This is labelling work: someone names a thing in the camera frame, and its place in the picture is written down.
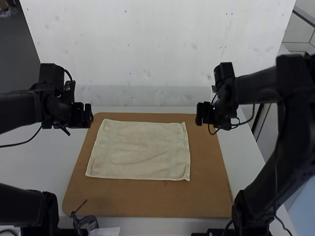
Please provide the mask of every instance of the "black cable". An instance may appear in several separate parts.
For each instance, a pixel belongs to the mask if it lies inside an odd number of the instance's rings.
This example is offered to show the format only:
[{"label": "black cable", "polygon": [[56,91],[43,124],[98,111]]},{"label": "black cable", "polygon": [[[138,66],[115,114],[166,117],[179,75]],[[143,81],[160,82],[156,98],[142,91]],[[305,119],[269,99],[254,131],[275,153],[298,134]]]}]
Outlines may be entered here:
[{"label": "black cable", "polygon": [[224,230],[223,230],[221,236],[224,236],[224,235],[225,235],[225,232],[228,230],[228,228],[231,226],[232,223],[233,223],[233,220],[230,220],[230,221],[226,224],[226,226],[225,226],[225,228],[224,228]]},{"label": "black cable", "polygon": [[258,139],[259,139],[260,133],[261,133],[262,128],[263,128],[263,126],[264,126],[264,124],[265,124],[265,121],[266,121],[266,119],[267,119],[267,116],[268,116],[268,113],[269,113],[270,108],[271,108],[271,103],[269,103],[269,106],[268,106],[268,109],[267,109],[267,111],[266,111],[264,120],[262,121],[262,124],[261,124],[261,126],[260,126],[259,132],[258,132],[257,137],[256,137],[256,143],[257,143],[257,141],[258,141]]},{"label": "black cable", "polygon": [[291,231],[285,227],[283,221],[277,216],[277,193],[278,193],[278,170],[277,170],[277,154],[278,154],[278,146],[279,146],[279,137],[281,137],[283,133],[283,127],[281,127],[280,129],[280,133],[278,135],[277,138],[277,142],[276,142],[276,146],[275,146],[275,155],[274,155],[274,159],[275,159],[275,199],[274,199],[274,205],[273,205],[273,217],[279,221],[279,223],[281,224],[283,230],[287,231],[287,233],[292,236]]},{"label": "black cable", "polygon": [[36,133],[28,140],[24,141],[24,142],[20,142],[20,143],[16,143],[16,144],[6,144],[6,145],[1,145],[0,148],[8,148],[8,147],[14,147],[14,146],[18,146],[18,145],[22,145],[22,144],[26,144],[29,141],[31,141],[33,138],[35,138],[35,136],[39,133],[39,131],[41,130],[41,126],[40,128],[36,131]]},{"label": "black cable", "polygon": [[1,231],[0,231],[0,235],[1,235],[1,234],[4,234],[4,233],[9,233],[9,234],[12,234],[12,235],[14,235],[14,236],[18,236],[18,234],[17,234],[14,230],[12,230],[12,229],[5,229],[5,230],[1,230]]},{"label": "black cable", "polygon": [[244,121],[244,122],[241,122],[241,123],[238,123],[238,124],[231,124],[232,126],[240,126],[240,125],[243,125],[243,124],[247,124],[248,122],[250,122],[255,116],[255,103],[252,104],[252,116],[251,118],[249,118],[248,120]]},{"label": "black cable", "polygon": [[207,123],[208,123],[208,131],[209,131],[209,134],[210,134],[210,135],[215,135],[215,134],[220,130],[220,128],[219,128],[219,129],[217,129],[214,133],[211,133],[210,127],[209,127],[209,116],[210,116],[211,107],[212,107],[213,101],[215,100],[215,98],[216,98],[218,92],[219,92],[219,91],[217,91],[216,95],[214,95],[214,97],[212,98],[211,103],[210,103],[210,108],[209,108],[209,110],[208,110],[208,122],[207,122]]},{"label": "black cable", "polygon": [[67,76],[69,77],[69,79],[72,81],[72,77],[71,77],[69,71],[67,71],[66,69],[64,69],[64,72],[67,74]]},{"label": "black cable", "polygon": [[93,123],[94,121],[94,116],[93,116],[93,112],[91,111],[91,123]]},{"label": "black cable", "polygon": [[241,123],[240,119],[238,117],[236,119],[238,120],[238,125],[236,125],[235,127],[231,128],[231,129],[236,129],[240,125],[240,123]]}]

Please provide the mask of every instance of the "cork board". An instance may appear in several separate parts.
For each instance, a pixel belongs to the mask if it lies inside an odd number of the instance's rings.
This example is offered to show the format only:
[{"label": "cork board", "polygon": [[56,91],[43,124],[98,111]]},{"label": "cork board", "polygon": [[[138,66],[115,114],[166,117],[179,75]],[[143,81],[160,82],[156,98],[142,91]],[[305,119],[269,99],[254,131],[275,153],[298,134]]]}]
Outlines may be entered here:
[{"label": "cork board", "polygon": [[[190,149],[190,181],[105,179],[85,176],[102,121],[185,122]],[[121,217],[231,217],[233,203],[217,136],[194,123],[191,114],[98,113],[88,130],[63,200],[70,215]]]}]

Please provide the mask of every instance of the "white towel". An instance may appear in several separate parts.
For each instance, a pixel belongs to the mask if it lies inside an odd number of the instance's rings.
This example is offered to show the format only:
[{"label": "white towel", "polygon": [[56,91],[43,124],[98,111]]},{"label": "white towel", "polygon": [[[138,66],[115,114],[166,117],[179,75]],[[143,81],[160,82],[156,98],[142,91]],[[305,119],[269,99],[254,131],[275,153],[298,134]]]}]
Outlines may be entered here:
[{"label": "white towel", "polygon": [[103,120],[86,176],[188,180],[190,153],[185,123]]}]

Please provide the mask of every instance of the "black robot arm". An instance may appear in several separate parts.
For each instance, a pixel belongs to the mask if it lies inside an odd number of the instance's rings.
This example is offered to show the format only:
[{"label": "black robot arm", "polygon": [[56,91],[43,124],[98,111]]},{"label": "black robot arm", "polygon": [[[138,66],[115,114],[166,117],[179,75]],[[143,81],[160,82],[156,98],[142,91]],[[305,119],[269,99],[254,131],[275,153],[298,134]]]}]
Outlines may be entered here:
[{"label": "black robot arm", "polygon": [[39,81],[31,89],[0,94],[0,134],[41,122],[42,128],[89,128],[90,104],[74,101],[75,81],[64,83],[68,71],[55,64],[41,64]]},{"label": "black robot arm", "polygon": [[197,105],[197,125],[230,130],[238,105],[278,105],[275,150],[256,179],[237,194],[230,235],[268,235],[277,209],[315,174],[314,69],[314,57],[299,55],[280,56],[276,66],[237,78],[230,62],[215,68],[218,99]]}]

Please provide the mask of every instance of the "table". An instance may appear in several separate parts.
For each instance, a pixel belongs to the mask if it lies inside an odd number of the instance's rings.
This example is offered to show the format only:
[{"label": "table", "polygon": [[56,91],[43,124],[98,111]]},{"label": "table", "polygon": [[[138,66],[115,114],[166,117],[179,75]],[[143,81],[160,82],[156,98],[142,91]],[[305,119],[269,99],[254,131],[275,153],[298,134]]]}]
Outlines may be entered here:
[{"label": "table", "polygon": [[[188,113],[195,114],[196,107],[93,107],[93,112],[138,113]],[[241,109],[241,120],[245,120]],[[21,127],[0,136],[1,144],[16,143],[28,139],[39,124]],[[72,171],[80,153],[87,130],[71,129],[68,137],[61,130],[41,130],[30,143],[0,149],[0,180],[2,183],[24,189],[37,189],[55,193],[59,202],[61,228],[71,227],[71,220],[62,212],[62,201]],[[229,178],[233,197],[257,176],[264,160],[252,136],[249,126],[242,125],[231,131],[219,131],[218,139]],[[278,216],[297,235],[284,208]],[[228,219],[182,219],[182,218],[131,218],[99,217],[100,227],[121,227],[120,235],[173,234],[190,235],[206,232],[208,228],[223,228]],[[286,236],[281,225],[274,221],[273,235]]]}]

